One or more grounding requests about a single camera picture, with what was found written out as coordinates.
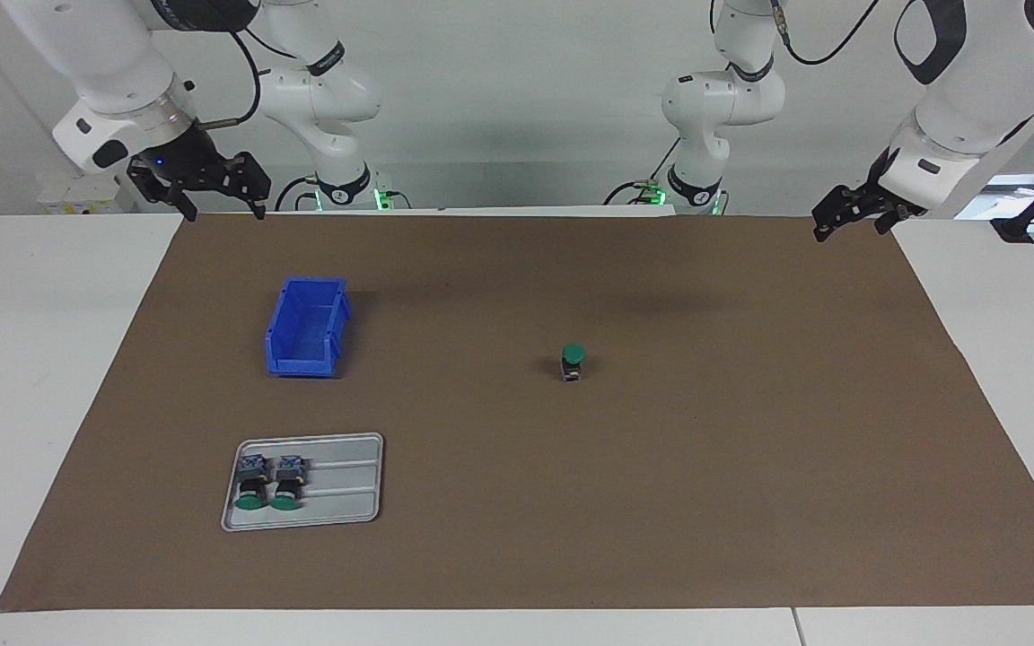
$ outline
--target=gray tray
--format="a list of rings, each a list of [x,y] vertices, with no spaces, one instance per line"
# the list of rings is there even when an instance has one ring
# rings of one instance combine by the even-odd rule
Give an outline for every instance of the gray tray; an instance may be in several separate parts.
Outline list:
[[[221,513],[226,531],[268,530],[340,523],[365,523],[377,518],[382,501],[382,451],[378,433],[303,438],[251,438],[238,445],[234,466],[242,455],[261,453],[276,462],[282,455],[301,455],[307,462],[301,505],[282,512],[271,506],[245,511],[235,506],[237,486],[234,466]],[[276,483],[267,486],[267,499],[274,498]]]

